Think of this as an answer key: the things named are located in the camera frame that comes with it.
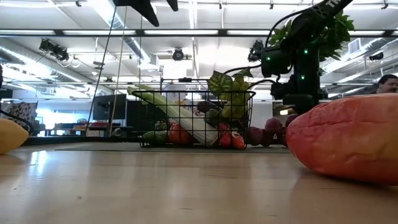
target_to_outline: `artificial plant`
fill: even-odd
[[[335,16],[334,21],[325,27],[324,34],[317,41],[320,44],[319,57],[320,61],[325,61],[328,57],[340,60],[341,55],[338,53],[342,50],[343,43],[350,40],[349,30],[354,30],[353,20],[348,19],[349,16],[343,15],[343,11]],[[292,28],[292,21],[288,21],[280,29],[275,29],[274,34],[270,36],[269,44],[271,46],[279,45],[286,38]]]

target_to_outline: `ceiling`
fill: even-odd
[[[132,8],[119,7],[117,14],[121,20],[126,17],[126,28],[128,29],[270,29],[280,18],[292,12],[309,7],[312,0],[273,0],[274,8],[270,9],[268,0],[222,0],[220,9],[219,0],[186,0],[178,1],[180,10],[173,12],[166,1],[151,1],[155,7],[160,26],[152,26],[143,19],[140,14]],[[384,1],[381,0],[354,0],[354,4],[345,10],[354,20],[356,29],[396,29],[398,28],[398,0],[388,0],[389,7],[382,10]],[[0,2],[0,29],[109,29],[106,22],[106,13],[113,13],[108,8],[108,0],[80,1],[81,7],[75,5],[75,1],[68,0],[15,0]],[[26,49],[26,57],[30,53],[44,56],[38,63],[47,63],[53,70],[60,65],[51,55],[44,55],[39,50],[41,37],[3,37],[14,44]],[[71,59],[62,63],[64,73],[81,75],[88,80],[97,80],[98,76],[93,75],[96,65],[94,61],[102,61],[107,38],[92,37],[51,37],[53,44],[67,48]],[[119,37],[109,38],[107,55],[105,57],[103,77],[150,77],[149,81],[159,81],[159,75],[165,70],[173,75],[179,72],[177,68],[187,70],[186,75],[195,74],[193,69],[195,55],[197,65],[197,77],[208,78],[213,70],[220,72],[234,67],[250,65],[247,60],[249,48],[255,40],[265,38],[255,37],[142,37],[135,38],[139,47],[149,55],[156,56],[156,62],[151,62],[157,69],[139,68],[142,63],[132,48]],[[373,39],[364,39],[363,42],[370,42]],[[358,74],[362,71],[369,71],[356,78],[347,79],[344,82],[367,82],[372,83],[380,76],[379,65],[390,60],[395,60],[396,45],[391,44],[384,47],[385,59],[383,61],[365,63],[364,54],[341,65],[335,65],[329,74],[322,78],[322,82],[340,82],[346,77]],[[175,48],[182,48],[184,54],[189,55],[187,62],[177,63],[171,59],[171,52]],[[331,66],[336,63],[332,60],[325,62],[323,66]],[[388,65],[386,71],[395,71],[395,62]],[[259,69],[252,71],[255,77],[262,78]],[[339,94],[355,89],[355,86],[325,86],[331,94]]]

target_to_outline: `eggplant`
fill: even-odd
[[[207,113],[210,109],[220,111],[221,108],[210,101],[199,101],[197,103],[197,110],[202,113]]]

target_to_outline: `patterned cushion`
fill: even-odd
[[[8,113],[17,116],[19,118],[25,119],[33,124],[37,116],[36,109],[37,109],[37,103],[25,103],[25,102],[14,103],[9,107]],[[24,128],[27,126],[25,123],[17,119],[14,118],[8,118],[8,119],[21,125]]]

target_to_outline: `cucumber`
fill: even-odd
[[[167,131],[148,131],[142,140],[151,146],[163,146],[167,143]]]

